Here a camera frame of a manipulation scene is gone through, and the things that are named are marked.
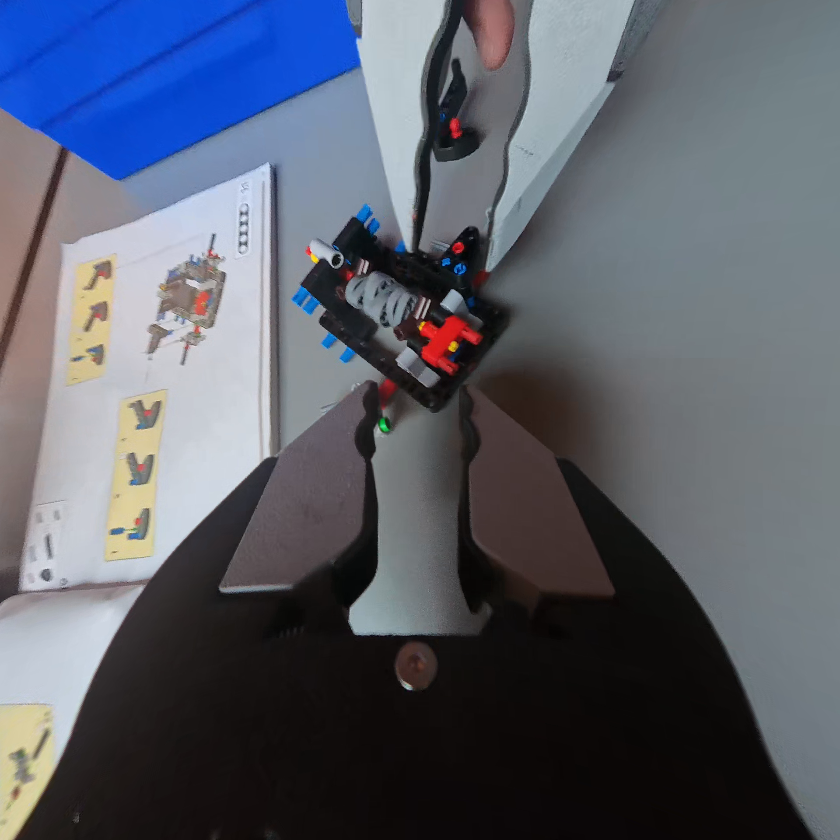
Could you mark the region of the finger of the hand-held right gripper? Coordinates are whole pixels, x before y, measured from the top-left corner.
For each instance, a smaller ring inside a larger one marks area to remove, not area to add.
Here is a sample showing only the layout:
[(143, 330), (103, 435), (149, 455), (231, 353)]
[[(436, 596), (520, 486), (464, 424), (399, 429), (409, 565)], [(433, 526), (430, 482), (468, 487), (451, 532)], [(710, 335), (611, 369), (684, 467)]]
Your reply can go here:
[(348, 16), (402, 240), (420, 249), (440, 88), (461, 21), (458, 1), (349, 1)]
[(666, 2), (536, 1), (526, 9), (522, 97), (488, 208), (486, 270), (517, 242)]

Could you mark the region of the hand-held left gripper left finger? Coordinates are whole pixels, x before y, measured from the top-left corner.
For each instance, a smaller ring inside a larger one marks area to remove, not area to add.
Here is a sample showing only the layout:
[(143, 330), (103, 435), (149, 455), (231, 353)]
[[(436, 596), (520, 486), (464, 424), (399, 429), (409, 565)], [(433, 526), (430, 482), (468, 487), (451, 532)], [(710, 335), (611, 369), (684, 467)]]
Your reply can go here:
[(378, 386), (363, 382), (279, 452), (220, 592), (361, 597), (377, 568), (380, 418)]

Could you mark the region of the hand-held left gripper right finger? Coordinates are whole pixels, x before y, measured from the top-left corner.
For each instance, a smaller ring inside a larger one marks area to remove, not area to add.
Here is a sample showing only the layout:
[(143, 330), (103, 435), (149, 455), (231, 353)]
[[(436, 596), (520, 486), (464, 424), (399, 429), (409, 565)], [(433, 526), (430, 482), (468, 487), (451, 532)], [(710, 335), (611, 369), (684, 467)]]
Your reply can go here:
[(484, 393), (458, 397), (458, 579), (468, 609), (607, 602), (615, 587), (558, 459)]

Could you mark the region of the black angled lego piece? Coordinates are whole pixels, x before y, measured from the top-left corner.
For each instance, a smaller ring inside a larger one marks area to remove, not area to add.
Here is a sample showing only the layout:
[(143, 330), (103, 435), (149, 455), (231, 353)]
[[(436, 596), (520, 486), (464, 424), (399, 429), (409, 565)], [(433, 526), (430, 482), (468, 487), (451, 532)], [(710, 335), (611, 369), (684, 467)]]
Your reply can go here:
[(451, 59), (451, 79), (437, 105), (434, 123), (433, 153), (438, 162), (461, 161), (481, 145), (480, 132), (465, 125), (460, 118), (469, 93), (469, 85), (459, 58)]

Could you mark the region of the black frame lego assembly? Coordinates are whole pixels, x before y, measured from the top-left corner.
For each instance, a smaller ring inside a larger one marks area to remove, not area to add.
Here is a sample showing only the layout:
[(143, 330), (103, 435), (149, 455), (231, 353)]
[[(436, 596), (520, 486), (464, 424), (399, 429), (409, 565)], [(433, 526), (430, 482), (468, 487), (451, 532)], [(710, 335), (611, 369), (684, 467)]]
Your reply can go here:
[(340, 360), (363, 359), (384, 379), (381, 408), (402, 392), (439, 413), (508, 329), (507, 309), (483, 297), (481, 239), (467, 226), (438, 252), (408, 251), (380, 240), (381, 224), (364, 204), (332, 242), (314, 238), (312, 267), (292, 301), (313, 314), (324, 348)]

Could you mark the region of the open lego instruction booklet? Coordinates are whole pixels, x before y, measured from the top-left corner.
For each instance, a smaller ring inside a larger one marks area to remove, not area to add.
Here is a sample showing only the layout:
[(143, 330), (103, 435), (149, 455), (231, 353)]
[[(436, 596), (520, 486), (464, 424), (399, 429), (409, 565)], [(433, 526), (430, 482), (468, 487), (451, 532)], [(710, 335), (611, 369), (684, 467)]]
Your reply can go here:
[(17, 593), (2, 603), (2, 838), (17, 838), (131, 607), (270, 454), (265, 163), (62, 244)]

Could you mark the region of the person's right hand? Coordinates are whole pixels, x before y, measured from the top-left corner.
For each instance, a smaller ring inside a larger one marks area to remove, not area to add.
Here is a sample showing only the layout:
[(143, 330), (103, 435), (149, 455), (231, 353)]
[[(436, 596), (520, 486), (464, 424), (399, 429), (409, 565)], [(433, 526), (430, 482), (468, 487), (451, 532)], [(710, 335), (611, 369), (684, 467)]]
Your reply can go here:
[(488, 71), (502, 68), (515, 34), (511, 1), (465, 1), (463, 15), (483, 67)]

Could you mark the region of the blue plastic bin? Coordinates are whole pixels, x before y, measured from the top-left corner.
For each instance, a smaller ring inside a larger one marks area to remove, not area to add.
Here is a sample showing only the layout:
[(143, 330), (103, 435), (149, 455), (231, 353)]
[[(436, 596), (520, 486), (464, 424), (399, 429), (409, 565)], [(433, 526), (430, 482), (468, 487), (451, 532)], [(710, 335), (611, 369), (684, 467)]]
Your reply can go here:
[(1, 2), (2, 110), (118, 180), (359, 64), (344, 2)]

